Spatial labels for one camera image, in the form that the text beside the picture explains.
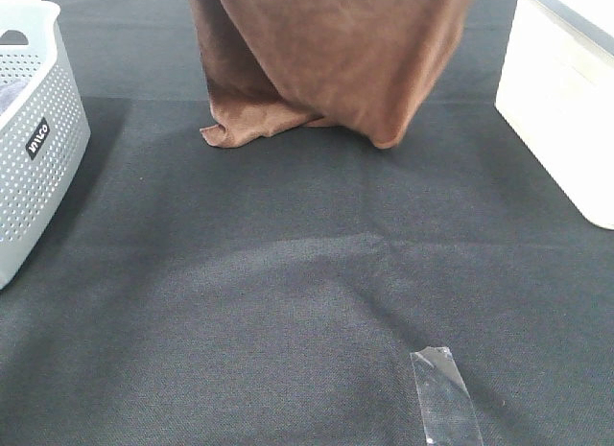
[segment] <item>brown towel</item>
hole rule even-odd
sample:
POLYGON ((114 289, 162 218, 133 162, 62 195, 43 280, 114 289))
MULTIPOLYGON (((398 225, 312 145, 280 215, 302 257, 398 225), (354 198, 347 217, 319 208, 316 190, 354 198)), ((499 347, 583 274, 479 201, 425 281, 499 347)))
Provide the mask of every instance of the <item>brown towel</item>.
POLYGON ((472 0, 190 0, 219 125, 239 147, 300 125, 398 144, 461 39, 472 0))

